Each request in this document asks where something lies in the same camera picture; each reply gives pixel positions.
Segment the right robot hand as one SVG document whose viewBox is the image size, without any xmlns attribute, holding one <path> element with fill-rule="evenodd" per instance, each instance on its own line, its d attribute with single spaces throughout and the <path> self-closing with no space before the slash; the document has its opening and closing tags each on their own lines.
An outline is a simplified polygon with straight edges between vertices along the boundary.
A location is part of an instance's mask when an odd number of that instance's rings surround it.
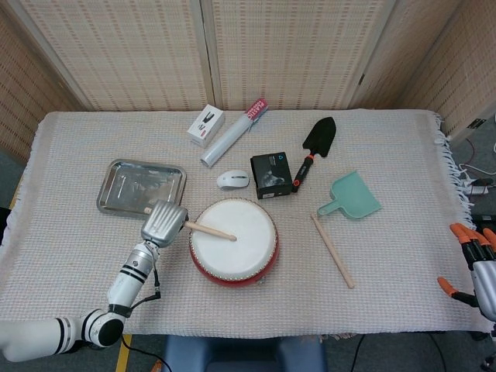
<svg viewBox="0 0 496 372">
<path fill-rule="evenodd" d="M 479 233 L 461 223 L 453 223 L 449 228 L 467 262 L 474 293 L 471 295 L 455 289 L 444 277 L 437 277 L 438 285 L 449 297 L 479 308 L 483 317 L 495 322 L 495 233 L 489 228 Z"/>
</svg>

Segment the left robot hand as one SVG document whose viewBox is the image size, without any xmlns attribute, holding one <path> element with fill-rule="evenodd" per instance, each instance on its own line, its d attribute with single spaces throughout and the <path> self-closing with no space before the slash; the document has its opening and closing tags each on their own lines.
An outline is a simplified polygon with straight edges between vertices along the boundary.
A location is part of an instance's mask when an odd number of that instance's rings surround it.
<svg viewBox="0 0 496 372">
<path fill-rule="evenodd" d="M 172 201 L 158 200 L 141 229 L 141 236 L 159 248 L 172 244 L 188 220 L 188 210 Z"/>
</svg>

